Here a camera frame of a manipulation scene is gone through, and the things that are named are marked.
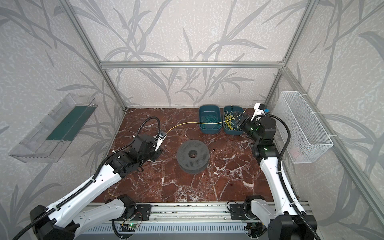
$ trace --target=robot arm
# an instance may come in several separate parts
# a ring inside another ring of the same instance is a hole
[[[255,141],[251,145],[252,154],[267,178],[276,209],[271,209],[266,201],[259,197],[247,198],[244,202],[245,215],[250,219],[258,217],[268,227],[268,236],[271,240],[313,238],[320,240],[316,234],[316,220],[312,215],[305,214],[281,165],[282,156],[290,141],[288,127],[280,118],[273,115],[254,114],[252,118],[255,121],[252,121],[247,114],[235,112],[236,125]],[[281,153],[273,143],[276,132],[275,119],[279,120],[288,132],[288,139]]]
[[[259,104],[257,109],[255,106],[253,115],[255,121],[252,121],[247,114],[235,112],[237,113],[235,114],[236,124],[255,141],[251,146],[252,154],[267,178],[276,209],[272,209],[265,200],[258,197],[247,198],[244,202],[245,215],[249,219],[259,218],[268,227],[271,240],[313,239],[317,236],[316,221],[313,216],[306,216],[307,220],[303,216],[305,211],[294,196],[281,166],[281,156],[273,143],[276,121],[272,117],[276,117],[257,115],[259,111],[263,114],[268,113],[265,105]],[[157,119],[160,126],[160,121],[156,117],[145,120],[134,141],[106,157],[96,171],[97,174],[47,207],[39,205],[34,208],[30,212],[32,223],[18,233],[13,240],[19,239],[31,227],[39,240],[71,240],[86,230],[111,219],[121,216],[134,217],[135,203],[128,196],[120,196],[112,202],[87,212],[81,212],[81,210],[108,187],[129,173],[142,169],[141,166],[146,161],[155,162],[164,151],[160,145],[167,134],[160,131],[160,127],[155,137],[139,135],[144,124],[153,118]]]
[[[133,216],[135,203],[128,196],[121,196],[88,212],[81,212],[93,199],[113,184],[134,171],[142,170],[141,166],[148,160],[153,162],[164,151],[160,145],[167,136],[163,131],[151,137],[145,134],[139,135],[144,121],[137,132],[134,141],[129,145],[109,155],[100,164],[97,174],[80,184],[66,196],[51,203],[47,207],[39,205],[30,212],[32,223],[14,237],[18,239],[29,228],[39,240],[70,240],[76,238],[86,230],[103,222],[124,216]]]

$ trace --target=mounting plate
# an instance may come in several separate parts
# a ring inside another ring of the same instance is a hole
[[[136,205],[137,210],[142,214],[143,219],[139,213],[132,219],[133,221],[148,221],[149,215],[151,214],[151,204]]]
[[[230,204],[229,210],[231,211],[232,220],[249,220],[249,218],[245,216],[243,204]]]

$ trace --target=gray filament spool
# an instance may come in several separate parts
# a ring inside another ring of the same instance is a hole
[[[209,150],[202,141],[189,140],[179,147],[176,158],[184,172],[196,174],[207,168]]]

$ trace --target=spool hole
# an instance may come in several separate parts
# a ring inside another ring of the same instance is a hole
[[[188,152],[188,156],[189,156],[190,158],[195,158],[195,157],[197,157],[197,151],[196,151],[196,150],[191,150],[191,151],[189,151],[189,152]]]

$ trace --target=green wire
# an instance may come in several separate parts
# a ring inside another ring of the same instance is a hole
[[[216,123],[216,122],[220,122],[217,117],[215,117],[214,115],[208,115],[208,116],[204,116],[204,117],[201,117],[201,121],[202,122],[206,122],[206,123]],[[219,129],[221,127],[220,124],[200,124],[200,127],[202,129],[205,129],[205,130],[214,130],[214,129]]]

